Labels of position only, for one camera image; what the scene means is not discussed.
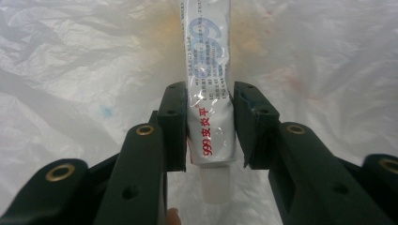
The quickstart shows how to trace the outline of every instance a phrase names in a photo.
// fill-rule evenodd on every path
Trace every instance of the white tube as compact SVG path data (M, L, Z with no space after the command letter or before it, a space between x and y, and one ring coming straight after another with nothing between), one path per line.
M236 160L234 108L226 84L230 8L230 0L181 0L189 147L206 203L229 200L229 166Z

